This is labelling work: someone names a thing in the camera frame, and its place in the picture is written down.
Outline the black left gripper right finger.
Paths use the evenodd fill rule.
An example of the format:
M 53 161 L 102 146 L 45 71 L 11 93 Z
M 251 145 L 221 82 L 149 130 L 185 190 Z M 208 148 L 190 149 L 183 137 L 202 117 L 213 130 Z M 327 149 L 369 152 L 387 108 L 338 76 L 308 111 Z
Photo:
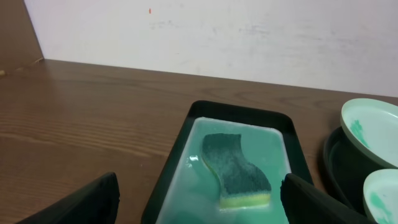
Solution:
M 370 224 L 371 220 L 305 180 L 289 173 L 280 187 L 280 199 L 290 224 Z

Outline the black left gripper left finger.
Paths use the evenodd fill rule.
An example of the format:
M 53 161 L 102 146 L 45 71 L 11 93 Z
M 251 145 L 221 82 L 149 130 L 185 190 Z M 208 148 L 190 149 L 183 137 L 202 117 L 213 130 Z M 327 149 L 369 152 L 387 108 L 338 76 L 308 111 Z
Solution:
M 114 224 L 119 198 L 117 176 L 108 172 L 19 224 Z

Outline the green and yellow sponge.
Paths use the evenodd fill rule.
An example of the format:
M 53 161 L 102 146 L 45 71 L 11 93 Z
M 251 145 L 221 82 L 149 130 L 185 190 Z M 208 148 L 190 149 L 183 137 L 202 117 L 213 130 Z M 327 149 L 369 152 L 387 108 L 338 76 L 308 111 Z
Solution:
M 203 138 L 201 157 L 220 184 L 220 208 L 267 206 L 271 184 L 260 168 L 249 162 L 240 134 L 216 133 Z

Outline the mint green plate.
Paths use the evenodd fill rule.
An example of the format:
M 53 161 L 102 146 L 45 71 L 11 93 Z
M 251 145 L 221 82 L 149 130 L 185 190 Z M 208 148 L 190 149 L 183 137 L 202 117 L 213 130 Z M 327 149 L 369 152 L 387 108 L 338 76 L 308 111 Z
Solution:
M 370 173 L 363 185 L 366 216 L 382 224 L 397 224 L 397 169 Z
M 365 156 L 386 168 L 397 168 L 397 106 L 355 98 L 341 108 L 346 137 Z

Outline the round black serving tray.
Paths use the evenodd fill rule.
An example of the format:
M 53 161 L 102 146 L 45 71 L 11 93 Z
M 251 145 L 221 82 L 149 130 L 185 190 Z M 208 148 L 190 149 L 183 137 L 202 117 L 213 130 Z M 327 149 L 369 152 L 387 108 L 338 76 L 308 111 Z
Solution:
M 350 209 L 365 215 L 363 184 L 366 177 L 384 167 L 357 149 L 341 127 L 325 141 L 318 167 L 329 195 Z

